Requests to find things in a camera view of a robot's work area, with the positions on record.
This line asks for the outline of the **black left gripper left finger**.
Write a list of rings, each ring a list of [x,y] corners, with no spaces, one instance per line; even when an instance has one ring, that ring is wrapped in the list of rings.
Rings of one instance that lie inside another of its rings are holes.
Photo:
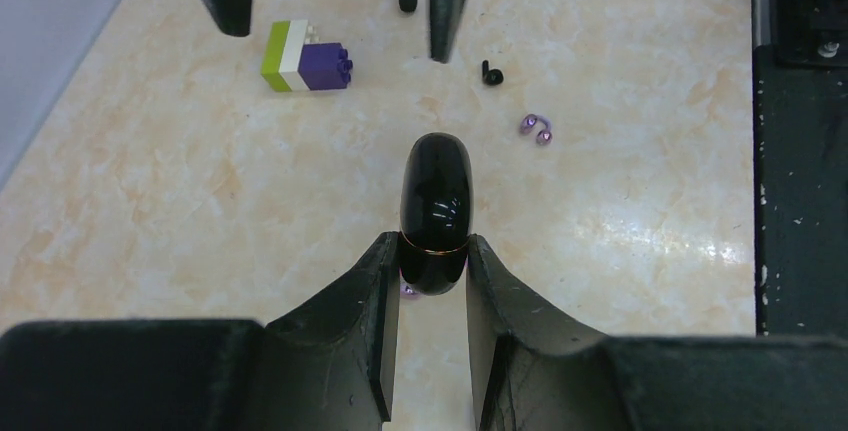
[[[392,415],[398,343],[399,235],[270,322],[243,430],[379,430]]]

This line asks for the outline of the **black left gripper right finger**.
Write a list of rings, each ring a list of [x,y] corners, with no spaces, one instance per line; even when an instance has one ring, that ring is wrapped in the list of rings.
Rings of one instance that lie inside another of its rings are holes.
[[[478,430],[629,430],[606,335],[469,241],[466,311]]]

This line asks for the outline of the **glossy black charging case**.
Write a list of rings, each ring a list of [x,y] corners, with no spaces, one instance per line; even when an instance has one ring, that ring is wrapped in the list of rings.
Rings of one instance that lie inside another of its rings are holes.
[[[447,133],[418,139],[405,169],[398,244],[400,273],[414,293],[441,295],[459,281],[468,256],[473,197],[464,144]]]

